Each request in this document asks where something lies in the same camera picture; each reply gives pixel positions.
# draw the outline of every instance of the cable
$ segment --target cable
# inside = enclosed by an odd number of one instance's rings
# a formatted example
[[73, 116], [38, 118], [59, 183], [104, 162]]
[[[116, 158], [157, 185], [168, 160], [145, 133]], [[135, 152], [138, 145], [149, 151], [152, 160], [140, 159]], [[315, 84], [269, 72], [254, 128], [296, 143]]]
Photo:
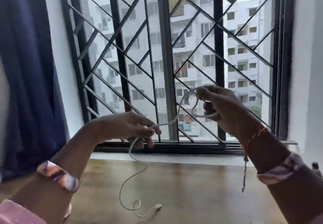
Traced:
[[[176, 114], [175, 118], [174, 118], [171, 122], [164, 123], [164, 124], [158, 124], [158, 126], [167, 126], [167, 125], [171, 125], [171, 124], [175, 123], [175, 122], [177, 121], [177, 119], [178, 119], [179, 112], [180, 112], [180, 109], [181, 109], [181, 106], [182, 106], [182, 104], [183, 104], [184, 99], [185, 99], [186, 97], [189, 97], [189, 96], [190, 96], [190, 95], [192, 95], [192, 94], [194, 94], [194, 95], [196, 96], [196, 102], [195, 102], [194, 106], [192, 107], [192, 116], [197, 117], [197, 118], [209, 118], [209, 117], [212, 117], [214, 114], [211, 114], [211, 115], [197, 115], [197, 114], [195, 114], [195, 113], [194, 113], [194, 109], [196, 108], [197, 103], [198, 103], [198, 101], [199, 101], [199, 98], [197, 97], [197, 94], [196, 94], [196, 92], [195, 92], [195, 90], [196, 90], [196, 89], [197, 89], [197, 88], [194, 88], [194, 89], [192, 89], [192, 90], [188, 91], [186, 94], [184, 94], [184, 95], [183, 95], [183, 97], [182, 97], [182, 99], [181, 99], [181, 101], [180, 101], [180, 104], [179, 104], [179, 106], [178, 106], [178, 109], [177, 109], [177, 114]], [[130, 149], [129, 149], [129, 156], [130, 156], [132, 159], [134, 159], [135, 161], [143, 162], [143, 163], [145, 164], [145, 167], [144, 167], [142, 170], [138, 171], [137, 173], [133, 174], [131, 177], [129, 177], [127, 180], [125, 180], [125, 181], [123, 182], [123, 184], [122, 184], [122, 186], [121, 186], [121, 188], [120, 188], [120, 192], [119, 192], [119, 201], [120, 201], [121, 206], [122, 206], [123, 208], [125, 208], [126, 210], [134, 211], [134, 212], [135, 212], [135, 214], [136, 214], [138, 217], [146, 217], [146, 216], [147, 216], [147, 215], [149, 215], [149, 214], [150, 214], [150, 212], [152, 212], [153, 210], [156, 210], [156, 211], [160, 210], [162, 205], [161, 205], [161, 204], [157, 204], [157, 205], [155, 205], [154, 207], [152, 207], [152, 208], [149, 210], [149, 212], [148, 212], [147, 214], [145, 214], [145, 215], [140, 215], [140, 214], [138, 214], [138, 213], [137, 213], [137, 210], [138, 210], [138, 209], [140, 208], [140, 206], [141, 206], [141, 201], [140, 201], [140, 199], [137, 199], [137, 200], [133, 203], [132, 208], [128, 208], [128, 207], [124, 206], [124, 205], [123, 205], [123, 203], [122, 203], [122, 201], [121, 201], [121, 191], [122, 191], [122, 188], [123, 188], [124, 184], [125, 184], [128, 180], [130, 180], [131, 178], [133, 178], [134, 176], [136, 176], [136, 175], [138, 175], [138, 174], [142, 173], [145, 169], [147, 169], [147, 166], [148, 166], [146, 162], [141, 161], [141, 160], [139, 160], [139, 159], [136, 159], [136, 158], [135, 158], [135, 157], [133, 157], [133, 156], [132, 156], [132, 154], [131, 154], [131, 150], [132, 150], [133, 146], [135, 145], [135, 143], [138, 141], [138, 139], [139, 139], [139, 137], [137, 137], [137, 138], [133, 141], [133, 143], [131, 144]]]

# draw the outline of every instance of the blue curtain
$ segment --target blue curtain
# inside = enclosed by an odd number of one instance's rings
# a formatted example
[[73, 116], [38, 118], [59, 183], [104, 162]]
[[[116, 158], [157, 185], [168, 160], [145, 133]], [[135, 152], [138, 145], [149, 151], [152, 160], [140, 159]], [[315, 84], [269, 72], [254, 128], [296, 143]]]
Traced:
[[66, 144], [45, 0], [0, 0], [0, 55], [10, 89], [6, 181], [35, 171]]

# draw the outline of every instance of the forearm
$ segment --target forearm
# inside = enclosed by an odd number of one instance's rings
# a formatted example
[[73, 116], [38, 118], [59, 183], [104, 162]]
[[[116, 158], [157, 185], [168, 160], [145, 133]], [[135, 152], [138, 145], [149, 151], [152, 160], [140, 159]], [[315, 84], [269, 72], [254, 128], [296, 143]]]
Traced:
[[[252, 141], [248, 150], [259, 174], [280, 165], [290, 153], [268, 131]], [[323, 180], [306, 166], [268, 188], [288, 223], [306, 224], [323, 212]]]
[[[79, 179], [96, 145], [91, 135], [87, 129], [81, 129], [53, 157], [52, 162]], [[52, 179], [37, 174], [10, 199], [38, 215], [48, 224], [57, 224], [62, 223], [72, 196], [73, 193]]]

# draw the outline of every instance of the white wall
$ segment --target white wall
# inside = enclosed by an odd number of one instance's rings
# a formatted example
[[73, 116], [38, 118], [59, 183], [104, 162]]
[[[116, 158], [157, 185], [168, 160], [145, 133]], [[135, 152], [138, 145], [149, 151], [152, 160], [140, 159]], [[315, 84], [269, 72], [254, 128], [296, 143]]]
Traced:
[[68, 133], [72, 137], [83, 126], [83, 117], [76, 84], [75, 71], [67, 39], [61, 0], [46, 0], [52, 49], [62, 93]]
[[296, 0], [290, 90], [289, 140], [306, 163], [323, 164], [323, 0]]

